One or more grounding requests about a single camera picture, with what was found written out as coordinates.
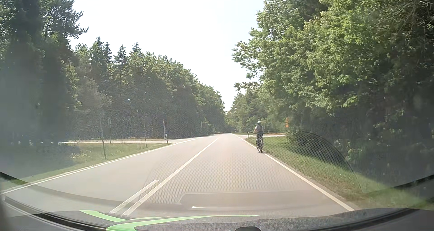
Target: foliage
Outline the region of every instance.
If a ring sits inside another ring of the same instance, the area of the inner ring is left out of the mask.
[[[433,3],[264,0],[258,28],[234,49],[247,77],[259,77],[236,84],[247,89],[233,104],[243,109],[230,115],[238,130],[262,113],[250,101],[268,94],[281,122],[290,117],[291,129],[335,143],[355,166],[376,165],[374,174],[384,175],[412,160],[400,181],[432,174]]]
[[[162,138],[163,119],[169,138],[224,130],[220,94],[180,62],[99,37],[73,49],[89,29],[74,1],[0,0],[0,144],[107,137],[109,118],[113,138]]]

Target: asphalt road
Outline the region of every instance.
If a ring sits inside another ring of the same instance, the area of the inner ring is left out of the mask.
[[[95,210],[134,217],[306,217],[352,210],[234,134],[177,140],[3,196],[47,212]]]

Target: white lane marking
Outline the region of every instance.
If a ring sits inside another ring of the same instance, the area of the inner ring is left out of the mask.
[[[21,186],[21,187],[18,187],[18,188],[15,188],[15,189],[11,189],[11,190],[8,190],[8,191],[5,191],[5,192],[0,192],[0,195],[4,195],[4,194],[10,193],[10,192],[15,191],[15,190],[19,190],[19,189],[30,187],[32,185],[41,184],[41,183],[44,183],[44,182],[47,182],[47,181],[50,181],[50,180],[53,180],[53,179],[56,179],[56,178],[62,178],[62,177],[65,177],[65,176],[68,176],[68,175],[71,175],[71,174],[74,174],[74,173],[82,172],[82,171],[89,170],[89,169],[92,169],[92,168],[95,168],[95,167],[100,167],[100,166],[103,166],[103,165],[106,165],[106,164],[109,164],[109,163],[112,163],[112,162],[117,162],[117,161],[120,161],[120,160],[123,160],[123,159],[127,159],[127,158],[130,158],[130,157],[134,157],[134,156],[138,156],[138,155],[141,155],[141,154],[145,154],[145,153],[153,152],[153,151],[156,151],[156,150],[164,149],[164,148],[167,148],[167,147],[170,147],[170,146],[173,146],[173,145],[177,145],[177,144],[188,142],[188,141],[195,140],[195,139],[190,139],[190,140],[179,142],[179,143],[175,143],[175,144],[172,144],[172,145],[166,145],[166,146],[163,146],[163,147],[160,147],[160,148],[156,148],[156,149],[153,149],[153,150],[150,150],[150,151],[144,151],[144,152],[140,152],[140,153],[137,153],[137,154],[134,154],[134,155],[125,156],[125,157],[118,158],[118,159],[115,159],[115,160],[111,160],[111,161],[108,161],[108,162],[103,162],[103,163],[100,163],[100,164],[96,164],[96,165],[91,166],[91,167],[81,168],[81,169],[78,169],[78,170],[75,170],[75,171],[72,171],[72,172],[68,172],[68,173],[64,173],[64,174],[58,175],[56,177],[46,178],[44,180],[36,181],[34,183],[30,183],[30,184],[25,185],[25,186]]]
[[[133,206],[131,206],[128,210],[126,210],[123,215],[130,215],[132,212],[134,212],[135,209],[137,209],[141,204],[143,204],[146,200],[151,197],[151,195],[155,194],[163,185],[165,185],[171,178],[173,178],[176,174],[178,174],[184,167],[186,167],[191,161],[193,161],[198,155],[200,155],[204,150],[206,150],[208,147],[210,147],[217,139],[211,142],[207,147],[203,148],[199,153],[197,153],[195,156],[193,156],[190,160],[188,160],[186,163],[184,163],[181,167],[179,167],[175,172],[170,174],[165,180],[163,180],[161,183],[159,183],[155,188],[153,188],[151,191],[149,191],[145,196],[143,196],[140,200],[138,200]]]
[[[116,208],[114,208],[113,210],[111,210],[110,212],[111,213],[119,212],[119,210],[121,210],[122,208],[124,208],[128,203],[130,203],[131,201],[133,201],[135,198],[137,198],[139,195],[141,195],[143,192],[145,192],[147,189],[149,189],[151,186],[153,186],[156,182],[158,182],[158,180],[152,181],[151,183],[149,183],[148,185],[146,185],[143,189],[139,190],[137,193],[135,193],[130,198],[128,198],[127,200],[125,200],[124,202],[122,202],[122,204],[120,204],[119,206],[117,206]]]
[[[252,144],[250,144],[249,142],[247,142],[246,140],[242,139],[244,142],[246,142],[247,144],[249,144],[250,146],[252,146],[253,148],[256,149],[256,147]],[[354,211],[354,209],[352,207],[350,207],[349,205],[345,204],[344,202],[342,202],[341,200],[339,200],[338,198],[334,197],[333,195],[329,194],[327,191],[323,190],[322,188],[320,188],[319,186],[317,186],[316,184],[312,183],[311,181],[307,180],[305,177],[301,176],[300,174],[296,173],[295,171],[293,171],[292,169],[290,169],[289,167],[285,166],[283,163],[279,162],[278,160],[276,160],[274,157],[270,156],[269,154],[265,154],[266,156],[268,156],[270,159],[272,159],[273,161],[277,162],[279,165],[281,165],[282,167],[284,167],[286,170],[290,171],[292,174],[296,175],[297,177],[299,177],[301,180],[303,180],[304,182],[306,182],[307,184],[309,184],[310,186],[312,186],[313,188],[315,188],[316,190],[318,190],[319,192],[323,193],[325,196],[327,196],[328,198],[330,198],[331,200],[333,200],[334,202],[338,203],[340,206],[342,206],[343,208],[347,209],[348,211]]]

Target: car hood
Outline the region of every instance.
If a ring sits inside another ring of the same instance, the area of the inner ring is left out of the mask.
[[[62,227],[78,228],[80,230],[107,231],[301,231],[343,228],[350,230],[351,226],[363,228],[372,224],[387,222],[403,217],[417,209],[408,208],[378,208],[344,212],[330,216],[272,218],[259,215],[198,215],[173,217],[131,217],[94,210],[79,210],[67,212],[43,212],[9,218],[13,230],[58,230]],[[434,212],[425,211],[434,217]]]

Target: grass verge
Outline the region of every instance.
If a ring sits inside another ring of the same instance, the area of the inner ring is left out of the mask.
[[[246,139],[256,145],[256,138]],[[404,190],[387,189],[381,183],[365,176],[354,174],[349,167],[342,164],[331,164],[316,157],[297,152],[297,146],[291,145],[286,137],[263,138],[265,153],[274,156],[289,167],[299,171],[314,182],[333,191],[345,200],[361,208],[380,207],[415,207],[434,210],[434,205],[423,201]],[[370,190],[386,189],[369,193]]]
[[[75,146],[79,148],[79,152],[71,153],[66,156],[67,159],[63,159],[64,161],[68,161],[69,166],[63,167],[55,170],[48,170],[46,172],[42,171],[42,173],[31,175],[27,177],[23,177],[20,179],[10,180],[10,181],[2,181],[1,189],[6,190],[9,188],[16,187],[18,185],[26,184],[27,182],[34,182],[37,180],[41,180],[44,178],[53,177],[59,174],[63,174],[66,172],[71,172],[77,169],[81,169],[84,167],[93,166],[99,163],[115,160],[118,158],[122,158],[125,156],[130,156],[133,154],[137,154],[144,151],[153,150],[156,148],[160,148],[162,146],[166,146],[166,143],[163,144],[149,144],[146,148],[144,144],[105,144],[106,148],[106,156],[107,159],[104,159],[104,153],[102,150],[102,144],[95,143],[79,143],[73,144],[68,143],[68,146]]]

